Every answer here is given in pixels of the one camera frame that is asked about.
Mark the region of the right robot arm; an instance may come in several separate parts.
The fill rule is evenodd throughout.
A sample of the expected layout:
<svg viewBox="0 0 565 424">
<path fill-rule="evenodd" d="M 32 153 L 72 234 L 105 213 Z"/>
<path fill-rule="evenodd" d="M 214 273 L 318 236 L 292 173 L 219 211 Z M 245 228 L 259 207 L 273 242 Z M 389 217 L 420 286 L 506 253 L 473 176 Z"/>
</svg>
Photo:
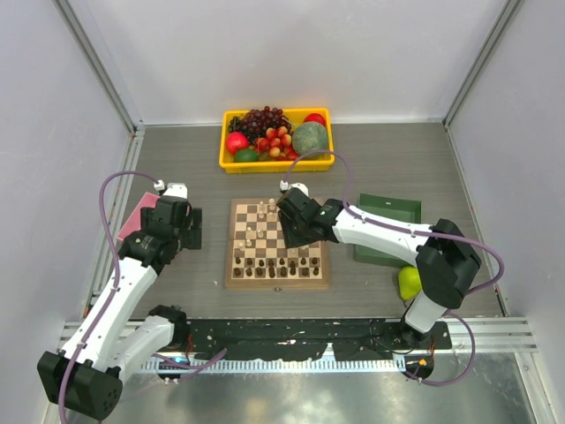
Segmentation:
<svg viewBox="0 0 565 424">
<path fill-rule="evenodd" d="M 320 204 L 301 185 L 290 185 L 276 206 L 288 248 L 318 241 L 366 246 L 417 269 L 421 291 L 399 327 L 401 341 L 410 348 L 427 342 L 436 321 L 461 306 L 481 267 L 471 241 L 449 220 L 403 223 L 337 199 Z"/>
</svg>

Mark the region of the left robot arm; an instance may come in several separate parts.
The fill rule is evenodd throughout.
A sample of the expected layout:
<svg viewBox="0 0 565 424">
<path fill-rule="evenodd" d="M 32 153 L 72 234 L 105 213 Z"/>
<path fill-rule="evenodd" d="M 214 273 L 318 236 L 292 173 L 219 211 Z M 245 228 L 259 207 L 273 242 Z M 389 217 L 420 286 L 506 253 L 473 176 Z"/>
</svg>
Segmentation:
<svg viewBox="0 0 565 424">
<path fill-rule="evenodd" d="M 37 364 L 50 402 L 91 419 L 105 420 L 124 384 L 149 356 L 177 352 L 189 338 L 185 313 L 159 305 L 126 339 L 119 336 L 133 309 L 165 266 L 184 249 L 202 245 L 202 210 L 172 195 L 140 206 L 139 224 L 121 238 L 119 261 L 90 314 L 59 352 Z"/>
</svg>

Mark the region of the wooden chess board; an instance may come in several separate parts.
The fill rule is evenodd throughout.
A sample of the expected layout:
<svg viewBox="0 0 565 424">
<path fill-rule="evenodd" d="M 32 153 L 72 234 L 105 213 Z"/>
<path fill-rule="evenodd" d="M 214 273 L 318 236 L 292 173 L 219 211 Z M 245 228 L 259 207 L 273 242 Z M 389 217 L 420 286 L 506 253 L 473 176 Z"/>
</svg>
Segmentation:
<svg viewBox="0 0 565 424">
<path fill-rule="evenodd" d="M 328 249 L 320 242 L 288 248 L 273 199 L 234 199 L 225 286 L 233 290 L 325 290 L 330 286 Z"/>
</svg>

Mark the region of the pink plastic box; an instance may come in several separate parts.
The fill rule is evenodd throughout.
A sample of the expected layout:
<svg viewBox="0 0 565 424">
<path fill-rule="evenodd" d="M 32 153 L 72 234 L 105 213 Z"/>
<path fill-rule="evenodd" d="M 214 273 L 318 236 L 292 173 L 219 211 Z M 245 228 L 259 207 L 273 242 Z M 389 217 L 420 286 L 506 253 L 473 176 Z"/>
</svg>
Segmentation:
<svg viewBox="0 0 565 424">
<path fill-rule="evenodd" d="M 140 210 L 143 207 L 153 207 L 156 200 L 158 199 L 157 194 L 145 193 L 141 200 L 138 202 L 134 210 L 131 212 L 129 217 L 125 220 L 122 228 L 117 234 L 117 240 L 124 242 L 127 237 L 133 235 L 134 233 L 140 233 L 142 235 L 148 235 L 144 233 L 140 228 Z"/>
</svg>

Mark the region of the yellow plastic fruit bin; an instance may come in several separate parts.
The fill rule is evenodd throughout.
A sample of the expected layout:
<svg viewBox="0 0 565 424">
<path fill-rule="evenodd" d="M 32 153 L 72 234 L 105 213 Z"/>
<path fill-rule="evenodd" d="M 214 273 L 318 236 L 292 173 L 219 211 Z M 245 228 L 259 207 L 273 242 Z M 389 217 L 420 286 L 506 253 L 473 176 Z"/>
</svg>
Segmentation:
<svg viewBox="0 0 565 424">
<path fill-rule="evenodd" d="M 333 134 L 331 129 L 331 118 L 329 109 L 323 107 L 310 107 L 310 108 L 290 108 L 282 109 L 283 113 L 290 120 L 292 124 L 291 131 L 294 133 L 299 125 L 302 125 L 304 118 L 311 113 L 320 113 L 327 120 L 326 129 L 328 130 L 329 148 L 334 148 Z M 223 115 L 222 121 L 222 135 L 220 141 L 219 164 L 226 172 L 231 174 L 245 174 L 245 173 L 266 173 L 266 172 L 283 172 L 286 171 L 293 161 L 258 161 L 255 163 L 235 163 L 233 158 L 225 147 L 225 139 L 229 135 L 228 124 L 230 120 L 239 114 L 245 114 L 248 110 L 228 110 Z M 249 149 L 253 146 L 255 141 L 249 141 Z"/>
</svg>

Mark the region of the red cherry cluster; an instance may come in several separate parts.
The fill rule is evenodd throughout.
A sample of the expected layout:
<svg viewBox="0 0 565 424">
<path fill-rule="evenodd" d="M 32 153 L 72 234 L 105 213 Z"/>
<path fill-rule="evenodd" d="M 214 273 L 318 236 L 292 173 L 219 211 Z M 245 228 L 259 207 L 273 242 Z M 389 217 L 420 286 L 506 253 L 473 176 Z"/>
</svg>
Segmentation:
<svg viewBox="0 0 565 424">
<path fill-rule="evenodd" d="M 259 161 L 294 161 L 298 154 L 292 146 L 293 132 L 286 126 L 269 127 L 250 149 L 259 155 Z"/>
</svg>

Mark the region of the green melon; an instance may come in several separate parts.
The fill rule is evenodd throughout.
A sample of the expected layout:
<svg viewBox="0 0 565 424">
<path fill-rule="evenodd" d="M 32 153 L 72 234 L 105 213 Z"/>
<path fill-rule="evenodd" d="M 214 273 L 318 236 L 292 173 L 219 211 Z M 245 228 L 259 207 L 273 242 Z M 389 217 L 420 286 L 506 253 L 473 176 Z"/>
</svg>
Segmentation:
<svg viewBox="0 0 565 424">
<path fill-rule="evenodd" d="M 317 122 L 306 122 L 294 131 L 292 147 L 297 155 L 304 155 L 316 150 L 328 150 L 328 130 Z"/>
</svg>

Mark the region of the green lime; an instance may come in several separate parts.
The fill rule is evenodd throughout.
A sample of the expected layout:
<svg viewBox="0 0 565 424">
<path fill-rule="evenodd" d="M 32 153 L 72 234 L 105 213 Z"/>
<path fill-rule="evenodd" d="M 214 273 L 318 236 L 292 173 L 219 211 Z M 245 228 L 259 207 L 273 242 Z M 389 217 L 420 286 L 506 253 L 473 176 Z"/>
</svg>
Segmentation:
<svg viewBox="0 0 565 424">
<path fill-rule="evenodd" d="M 260 159 L 260 154 L 252 149 L 246 148 L 238 150 L 234 155 L 235 163 L 255 163 Z"/>
</svg>

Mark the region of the red apple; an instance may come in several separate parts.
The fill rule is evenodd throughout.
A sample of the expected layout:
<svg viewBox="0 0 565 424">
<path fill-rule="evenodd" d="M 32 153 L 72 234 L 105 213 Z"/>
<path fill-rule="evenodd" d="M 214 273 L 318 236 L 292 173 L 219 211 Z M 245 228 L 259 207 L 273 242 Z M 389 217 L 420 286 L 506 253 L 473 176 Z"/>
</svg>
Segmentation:
<svg viewBox="0 0 565 424">
<path fill-rule="evenodd" d="M 249 147 L 249 140 L 242 132 L 230 132 L 225 139 L 225 147 L 231 155 L 235 155 L 239 150 Z"/>
</svg>

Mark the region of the red tomato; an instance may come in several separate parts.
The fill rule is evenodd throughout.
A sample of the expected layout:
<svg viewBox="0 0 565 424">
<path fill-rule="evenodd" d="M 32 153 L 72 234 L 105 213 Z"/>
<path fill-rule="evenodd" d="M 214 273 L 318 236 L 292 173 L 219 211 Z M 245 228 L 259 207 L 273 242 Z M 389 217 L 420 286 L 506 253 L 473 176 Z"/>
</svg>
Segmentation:
<svg viewBox="0 0 565 424">
<path fill-rule="evenodd" d="M 304 118 L 303 122 L 304 122 L 304 123 L 311 123 L 311 122 L 314 122 L 314 123 L 323 125 L 324 127 L 327 126 L 327 120 L 326 120 L 325 117 L 324 117 L 323 115 L 321 115 L 320 113 L 311 113 L 311 114 L 308 114 L 308 115 Z"/>
</svg>

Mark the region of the dark grape bunch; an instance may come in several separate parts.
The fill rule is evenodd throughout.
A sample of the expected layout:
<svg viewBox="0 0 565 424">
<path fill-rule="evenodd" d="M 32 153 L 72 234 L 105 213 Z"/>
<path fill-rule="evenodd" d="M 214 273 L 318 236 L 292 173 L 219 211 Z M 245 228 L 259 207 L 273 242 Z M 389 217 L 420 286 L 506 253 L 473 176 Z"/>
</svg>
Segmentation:
<svg viewBox="0 0 565 424">
<path fill-rule="evenodd" d="M 280 127 L 290 130 L 292 124 L 282 109 L 266 106 L 234 116 L 228 124 L 228 132 L 242 133 L 249 141 L 255 141 L 264 137 L 268 128 Z"/>
</svg>

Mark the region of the green pear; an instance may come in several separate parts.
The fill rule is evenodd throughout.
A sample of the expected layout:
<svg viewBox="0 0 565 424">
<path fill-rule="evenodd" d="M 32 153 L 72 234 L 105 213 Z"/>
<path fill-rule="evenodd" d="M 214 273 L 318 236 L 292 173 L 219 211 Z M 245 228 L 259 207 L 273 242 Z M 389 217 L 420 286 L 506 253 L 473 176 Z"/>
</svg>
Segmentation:
<svg viewBox="0 0 565 424">
<path fill-rule="evenodd" d="M 422 290 L 418 270 L 412 266 L 404 267 L 398 272 L 397 282 L 399 295 L 403 301 L 415 298 Z"/>
</svg>

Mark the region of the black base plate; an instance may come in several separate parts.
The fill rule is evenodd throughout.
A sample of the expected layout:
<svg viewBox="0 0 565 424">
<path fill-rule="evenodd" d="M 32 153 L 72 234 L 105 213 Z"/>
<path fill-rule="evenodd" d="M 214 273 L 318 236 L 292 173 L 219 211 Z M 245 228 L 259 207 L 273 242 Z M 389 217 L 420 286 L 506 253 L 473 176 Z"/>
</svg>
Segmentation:
<svg viewBox="0 0 565 424">
<path fill-rule="evenodd" d="M 421 335 L 396 319 L 198 319 L 173 337 L 167 349 L 210 360 L 225 349 L 226 360 L 319 360 L 331 347 L 335 359 L 379 360 L 394 354 L 452 348 L 448 325 L 436 322 Z"/>
</svg>

